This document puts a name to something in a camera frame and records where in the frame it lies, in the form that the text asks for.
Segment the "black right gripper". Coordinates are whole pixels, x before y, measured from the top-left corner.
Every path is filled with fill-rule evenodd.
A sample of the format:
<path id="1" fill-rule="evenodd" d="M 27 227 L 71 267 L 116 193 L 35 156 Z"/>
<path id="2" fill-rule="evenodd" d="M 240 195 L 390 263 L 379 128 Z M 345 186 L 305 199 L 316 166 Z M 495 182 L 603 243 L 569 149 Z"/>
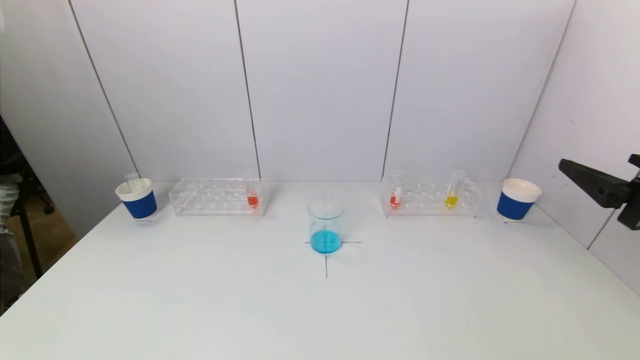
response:
<path id="1" fill-rule="evenodd" d="M 640 168 L 640 155 L 632 153 L 627 162 Z M 632 231 L 640 230 L 640 173 L 628 181 L 578 162 L 562 158 L 560 170 L 602 208 L 624 208 L 618 223 Z"/>

